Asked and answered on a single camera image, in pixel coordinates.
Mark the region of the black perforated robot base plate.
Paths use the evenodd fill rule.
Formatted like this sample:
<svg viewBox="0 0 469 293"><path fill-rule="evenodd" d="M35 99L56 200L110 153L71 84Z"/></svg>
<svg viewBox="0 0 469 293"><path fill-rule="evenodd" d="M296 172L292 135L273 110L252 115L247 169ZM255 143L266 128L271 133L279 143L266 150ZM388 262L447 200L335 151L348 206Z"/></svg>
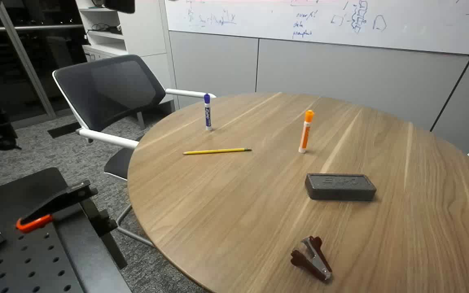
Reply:
<svg viewBox="0 0 469 293"><path fill-rule="evenodd" d="M111 237L115 223L92 197L32 233L15 228L69 185L56 167L0 185L0 293L131 293L121 273L126 259Z"/></svg>

